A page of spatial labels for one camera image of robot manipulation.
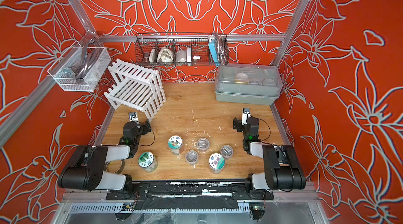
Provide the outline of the white slatted wooden shelf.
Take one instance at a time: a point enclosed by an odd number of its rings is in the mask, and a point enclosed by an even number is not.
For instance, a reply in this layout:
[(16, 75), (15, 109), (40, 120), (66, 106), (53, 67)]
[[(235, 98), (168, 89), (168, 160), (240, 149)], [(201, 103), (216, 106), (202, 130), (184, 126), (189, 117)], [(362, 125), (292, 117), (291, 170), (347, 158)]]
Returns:
[(160, 72), (121, 60), (108, 66), (108, 71), (115, 84), (104, 95), (112, 107), (128, 106), (152, 122), (166, 102)]

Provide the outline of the blue box in basket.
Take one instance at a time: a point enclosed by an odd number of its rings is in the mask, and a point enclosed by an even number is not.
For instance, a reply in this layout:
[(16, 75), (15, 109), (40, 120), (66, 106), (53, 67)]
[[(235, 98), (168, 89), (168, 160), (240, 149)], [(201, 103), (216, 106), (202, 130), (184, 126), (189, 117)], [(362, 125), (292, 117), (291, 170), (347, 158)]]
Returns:
[(215, 38), (214, 35), (209, 35), (208, 36), (208, 47), (209, 47), (209, 50), (210, 50), (212, 62), (214, 62), (215, 65), (219, 65), (217, 48), (216, 48), (216, 38)]

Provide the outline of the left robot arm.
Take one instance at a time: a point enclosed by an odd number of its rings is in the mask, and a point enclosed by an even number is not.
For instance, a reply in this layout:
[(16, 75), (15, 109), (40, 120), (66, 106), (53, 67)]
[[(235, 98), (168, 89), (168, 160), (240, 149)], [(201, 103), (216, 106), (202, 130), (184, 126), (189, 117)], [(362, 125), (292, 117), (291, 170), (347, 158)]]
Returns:
[(112, 161), (133, 158), (139, 149), (141, 136), (151, 131), (150, 121), (127, 122), (117, 145), (77, 146), (58, 178), (58, 187), (86, 191), (123, 191), (132, 194), (134, 189), (131, 176), (106, 171), (106, 166)]

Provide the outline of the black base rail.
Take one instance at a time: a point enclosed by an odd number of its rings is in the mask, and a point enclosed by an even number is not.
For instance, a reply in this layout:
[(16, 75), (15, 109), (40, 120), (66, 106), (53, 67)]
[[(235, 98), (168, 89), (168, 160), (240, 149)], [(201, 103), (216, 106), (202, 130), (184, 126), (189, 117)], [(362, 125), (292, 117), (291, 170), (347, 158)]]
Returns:
[(106, 200), (146, 200), (151, 197), (191, 198), (226, 197), (233, 200), (273, 200), (269, 189), (254, 189), (251, 182), (241, 179), (191, 179), (176, 181), (133, 181), (133, 194), (109, 190)]

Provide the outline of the grey lidded storage box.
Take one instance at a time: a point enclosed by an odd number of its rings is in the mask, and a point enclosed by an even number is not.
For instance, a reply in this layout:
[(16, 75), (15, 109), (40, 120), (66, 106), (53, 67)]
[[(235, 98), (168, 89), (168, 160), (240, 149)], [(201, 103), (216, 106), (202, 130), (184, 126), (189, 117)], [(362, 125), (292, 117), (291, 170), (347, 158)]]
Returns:
[(279, 98), (282, 88), (275, 66), (228, 64), (218, 67), (215, 94), (219, 102), (270, 106)]

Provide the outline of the seed jar flower lid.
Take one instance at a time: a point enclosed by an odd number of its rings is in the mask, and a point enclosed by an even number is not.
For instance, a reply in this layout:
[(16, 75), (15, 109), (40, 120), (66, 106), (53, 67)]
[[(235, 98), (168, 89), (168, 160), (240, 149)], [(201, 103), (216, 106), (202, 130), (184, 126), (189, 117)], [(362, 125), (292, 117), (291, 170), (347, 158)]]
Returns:
[(208, 159), (208, 167), (213, 174), (219, 174), (225, 167), (225, 159), (220, 153), (213, 153)]

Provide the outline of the seed jar strawberry lid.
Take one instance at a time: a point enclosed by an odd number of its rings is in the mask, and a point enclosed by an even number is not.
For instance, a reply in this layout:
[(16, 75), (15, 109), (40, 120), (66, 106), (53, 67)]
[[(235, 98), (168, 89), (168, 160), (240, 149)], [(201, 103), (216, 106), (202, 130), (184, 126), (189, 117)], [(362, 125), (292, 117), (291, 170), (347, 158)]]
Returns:
[(168, 140), (169, 150), (173, 155), (180, 155), (183, 150), (183, 139), (178, 135), (173, 135)]

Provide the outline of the clear plastic wall bin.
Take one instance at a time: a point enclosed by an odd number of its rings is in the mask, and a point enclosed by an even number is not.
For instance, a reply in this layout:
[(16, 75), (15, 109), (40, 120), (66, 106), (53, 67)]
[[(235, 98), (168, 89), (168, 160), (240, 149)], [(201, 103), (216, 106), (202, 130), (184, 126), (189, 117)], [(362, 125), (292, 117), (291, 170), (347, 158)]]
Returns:
[(111, 62), (106, 47), (74, 43), (48, 69), (48, 75), (64, 90), (93, 92)]

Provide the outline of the small clear cup red seeds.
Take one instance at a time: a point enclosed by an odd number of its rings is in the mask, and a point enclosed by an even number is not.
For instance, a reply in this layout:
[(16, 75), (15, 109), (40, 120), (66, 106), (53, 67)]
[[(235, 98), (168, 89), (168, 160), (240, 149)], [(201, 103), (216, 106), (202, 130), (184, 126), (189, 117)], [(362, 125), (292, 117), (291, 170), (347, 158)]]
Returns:
[(210, 142), (209, 142), (209, 140), (206, 139), (206, 138), (203, 138), (203, 137), (200, 138), (200, 139), (197, 141), (196, 145), (197, 145), (197, 148), (199, 149), (199, 151), (201, 151), (201, 152), (205, 152), (205, 151), (207, 151), (207, 150), (210, 148)]

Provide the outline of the seed jar tree lid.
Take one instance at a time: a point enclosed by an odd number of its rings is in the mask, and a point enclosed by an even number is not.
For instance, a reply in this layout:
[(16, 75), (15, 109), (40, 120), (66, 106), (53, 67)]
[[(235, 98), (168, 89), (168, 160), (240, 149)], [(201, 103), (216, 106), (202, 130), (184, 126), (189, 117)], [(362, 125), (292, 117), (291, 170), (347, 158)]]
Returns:
[(143, 152), (138, 158), (138, 165), (148, 173), (155, 171), (158, 167), (156, 157), (151, 152)]

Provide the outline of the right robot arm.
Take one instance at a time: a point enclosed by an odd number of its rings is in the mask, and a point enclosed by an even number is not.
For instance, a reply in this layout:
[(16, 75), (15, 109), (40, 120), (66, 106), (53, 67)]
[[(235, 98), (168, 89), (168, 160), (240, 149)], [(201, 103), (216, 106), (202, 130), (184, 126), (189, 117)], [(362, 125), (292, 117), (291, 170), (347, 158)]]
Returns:
[(291, 145), (264, 143), (259, 138), (259, 119), (233, 119), (233, 129), (243, 134), (243, 150), (263, 160), (263, 172), (250, 174), (248, 182), (254, 190), (302, 190), (306, 187), (295, 149)]

